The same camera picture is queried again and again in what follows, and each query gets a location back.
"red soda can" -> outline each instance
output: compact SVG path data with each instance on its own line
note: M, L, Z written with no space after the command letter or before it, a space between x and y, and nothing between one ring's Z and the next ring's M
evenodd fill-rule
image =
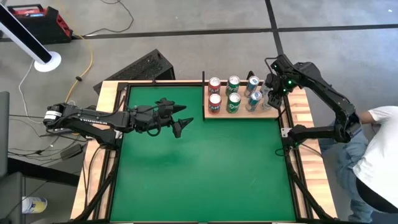
M209 97L209 112L218 114L221 109L221 97L219 94L212 94Z
M221 81L219 78L213 77L209 80L209 93L210 94L219 94L221 88Z

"yellow cable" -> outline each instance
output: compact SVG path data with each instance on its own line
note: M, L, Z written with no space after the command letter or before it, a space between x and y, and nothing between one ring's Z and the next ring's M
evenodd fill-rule
M69 22L72 24L72 26L74 27L75 24L73 23L72 19L69 17L68 12L65 10L65 8L63 7L63 5L62 5L62 3L60 2L60 0L56 0L56 3L57 3L57 5L58 5L58 7L61 9L62 13L65 14L65 16L66 16L66 18L68 19L68 21L69 21ZM88 40L86 40L84 37L82 37L81 35L79 35L76 31L75 31L75 35L78 36L78 37L80 37L82 40L84 40L85 44L87 45L88 50L90 51L90 55L91 55L90 64L88 65L88 67L86 68L86 70L79 76L79 77L81 78L81 77L83 77L84 75L86 75L86 73L87 73L87 72L90 70L90 68L93 66L93 61L94 61L94 58L93 58L93 49L91 48L91 45L90 45L90 43L88 42ZM72 91L73 91L73 89L75 88L75 86L76 86L76 84L77 84L78 82L79 82L79 81L76 80L76 81L74 82L74 84L72 85L72 87L70 88L69 93L68 93L68 95L67 95L67 98L65 99L65 102L66 102L66 103L68 103L68 100L69 100L69 98L70 98L70 95L72 94Z

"white t-shirt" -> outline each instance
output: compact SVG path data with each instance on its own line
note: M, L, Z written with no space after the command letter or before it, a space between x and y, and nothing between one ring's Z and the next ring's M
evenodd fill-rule
M381 127L353 170L370 189L398 207L398 106L369 112Z

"person's arm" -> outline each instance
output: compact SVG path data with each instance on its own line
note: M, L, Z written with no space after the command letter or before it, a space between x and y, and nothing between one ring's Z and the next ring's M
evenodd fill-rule
M398 117L398 106L382 106L359 115L363 124L383 123L393 117Z

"jeans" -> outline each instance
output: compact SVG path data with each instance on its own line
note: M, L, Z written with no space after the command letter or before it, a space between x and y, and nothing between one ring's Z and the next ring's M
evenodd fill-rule
M337 143L333 139L320 139L319 145L322 155L331 148L337 147L337 168L335 170L339 185L346 191L351 199L353 214L348 217L350 222L372 222L374 209L362 200L356 188L356 176L353 167L364 155L368 146L363 130L355 135L349 143Z

